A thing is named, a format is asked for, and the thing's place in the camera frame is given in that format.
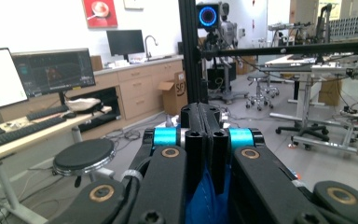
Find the cardboard box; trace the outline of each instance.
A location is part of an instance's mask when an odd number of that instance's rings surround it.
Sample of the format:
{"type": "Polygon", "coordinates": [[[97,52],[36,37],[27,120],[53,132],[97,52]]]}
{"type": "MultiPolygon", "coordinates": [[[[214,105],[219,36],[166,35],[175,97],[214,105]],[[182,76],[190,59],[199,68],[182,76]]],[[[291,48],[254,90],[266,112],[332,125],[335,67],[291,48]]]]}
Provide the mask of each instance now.
{"type": "Polygon", "coordinates": [[[247,63],[242,63],[242,66],[237,62],[237,75],[245,75],[255,70],[250,64],[256,64],[255,56],[243,56],[247,63]]]}
{"type": "Polygon", "coordinates": [[[160,82],[158,89],[162,91],[165,113],[179,115],[182,107],[187,105],[185,72],[175,73],[174,80],[160,82]]]}
{"type": "Polygon", "coordinates": [[[103,61],[101,60],[101,56],[90,56],[91,57],[91,65],[92,71],[100,71],[103,70],[103,61]]]}
{"type": "Polygon", "coordinates": [[[322,82],[321,90],[319,91],[318,102],[326,105],[339,105],[340,92],[342,88],[342,80],[336,78],[327,78],[322,82]]]}

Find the keyboard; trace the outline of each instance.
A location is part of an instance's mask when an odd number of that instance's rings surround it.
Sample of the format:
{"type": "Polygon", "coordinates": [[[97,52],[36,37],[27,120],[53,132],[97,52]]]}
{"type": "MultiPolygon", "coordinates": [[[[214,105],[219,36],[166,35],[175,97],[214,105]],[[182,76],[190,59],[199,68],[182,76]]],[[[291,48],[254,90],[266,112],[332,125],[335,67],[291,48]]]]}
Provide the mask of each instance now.
{"type": "Polygon", "coordinates": [[[42,111],[38,111],[38,112],[28,114],[25,117],[28,120],[42,119],[44,117],[54,115],[54,114],[58,114],[58,113],[62,113],[62,112],[66,112],[68,110],[69,110],[69,107],[67,105],[59,105],[59,106],[51,107],[51,108],[48,108],[48,109],[45,109],[45,110],[42,110],[42,111]]]}
{"type": "Polygon", "coordinates": [[[51,119],[45,119],[41,122],[35,123],[35,124],[31,124],[25,127],[22,127],[16,131],[12,131],[9,133],[1,133],[0,134],[0,146],[15,141],[17,139],[23,138],[27,135],[30,135],[32,133],[37,133],[39,131],[42,131],[46,128],[49,128],[51,126],[54,126],[56,124],[65,122],[66,119],[61,118],[61,117],[55,117],[55,118],[51,118],[51,119]]]}

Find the black metal pole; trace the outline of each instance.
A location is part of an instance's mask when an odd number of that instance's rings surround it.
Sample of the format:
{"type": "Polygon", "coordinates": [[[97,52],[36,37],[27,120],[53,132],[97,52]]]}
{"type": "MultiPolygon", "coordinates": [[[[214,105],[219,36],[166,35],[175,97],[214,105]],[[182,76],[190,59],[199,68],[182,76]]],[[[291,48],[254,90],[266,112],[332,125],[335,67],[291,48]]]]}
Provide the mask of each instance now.
{"type": "Polygon", "coordinates": [[[197,57],[196,1],[178,0],[187,84],[188,103],[201,102],[202,67],[197,57]]]}
{"type": "Polygon", "coordinates": [[[278,55],[278,54],[318,54],[318,53],[358,53],[358,42],[352,43],[335,43],[335,44],[314,44],[299,45],[288,47],[264,48],[264,49],[223,49],[218,51],[203,51],[202,57],[230,57],[230,56],[247,56],[247,55],[278,55]]]}

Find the table leg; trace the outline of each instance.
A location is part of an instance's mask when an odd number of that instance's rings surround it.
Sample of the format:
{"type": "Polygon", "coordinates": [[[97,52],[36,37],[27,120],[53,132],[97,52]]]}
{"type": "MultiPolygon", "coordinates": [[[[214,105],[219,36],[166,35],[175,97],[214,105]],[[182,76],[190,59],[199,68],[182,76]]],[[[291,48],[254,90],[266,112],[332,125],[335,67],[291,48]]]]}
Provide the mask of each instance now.
{"type": "Polygon", "coordinates": [[[81,137],[80,129],[77,126],[72,128],[72,136],[74,138],[75,143],[79,143],[83,141],[83,138],[81,137]]]}
{"type": "Polygon", "coordinates": [[[39,224],[39,223],[48,222],[48,220],[45,219],[44,217],[39,216],[37,213],[31,211],[27,207],[20,204],[19,200],[17,199],[16,193],[14,192],[13,188],[10,185],[10,180],[8,179],[7,174],[5,173],[1,160],[0,160],[0,184],[3,191],[6,194],[9,203],[8,206],[5,206],[7,211],[21,218],[27,223],[39,224]]]}

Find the red picture frame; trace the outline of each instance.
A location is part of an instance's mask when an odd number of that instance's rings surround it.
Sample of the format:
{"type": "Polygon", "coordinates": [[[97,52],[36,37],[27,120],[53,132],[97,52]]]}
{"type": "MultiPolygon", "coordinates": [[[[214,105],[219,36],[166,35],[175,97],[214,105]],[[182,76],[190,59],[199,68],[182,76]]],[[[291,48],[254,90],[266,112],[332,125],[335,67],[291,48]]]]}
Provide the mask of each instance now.
{"type": "Polygon", "coordinates": [[[113,0],[83,0],[89,28],[117,27],[117,15],[113,0]]]}

